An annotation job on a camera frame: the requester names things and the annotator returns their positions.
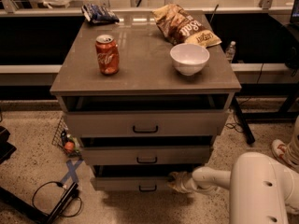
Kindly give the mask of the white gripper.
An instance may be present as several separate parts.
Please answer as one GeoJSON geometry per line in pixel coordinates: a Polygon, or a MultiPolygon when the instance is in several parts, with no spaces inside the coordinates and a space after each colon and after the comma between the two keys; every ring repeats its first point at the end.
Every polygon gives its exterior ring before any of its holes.
{"type": "Polygon", "coordinates": [[[171,172],[169,176],[173,180],[177,180],[177,184],[175,182],[167,182],[167,186],[178,193],[196,192],[203,195],[214,195],[219,190],[216,185],[205,179],[203,175],[193,177],[192,173],[188,172],[171,172]]]}

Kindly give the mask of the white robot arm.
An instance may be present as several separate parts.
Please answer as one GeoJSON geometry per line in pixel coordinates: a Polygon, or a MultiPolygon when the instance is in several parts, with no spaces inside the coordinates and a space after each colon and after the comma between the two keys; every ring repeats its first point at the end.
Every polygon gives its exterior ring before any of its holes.
{"type": "Polygon", "coordinates": [[[180,193],[230,192],[230,224],[289,224],[299,214],[299,174],[257,152],[239,156],[230,171],[199,167],[172,172],[168,186],[180,193]]]}

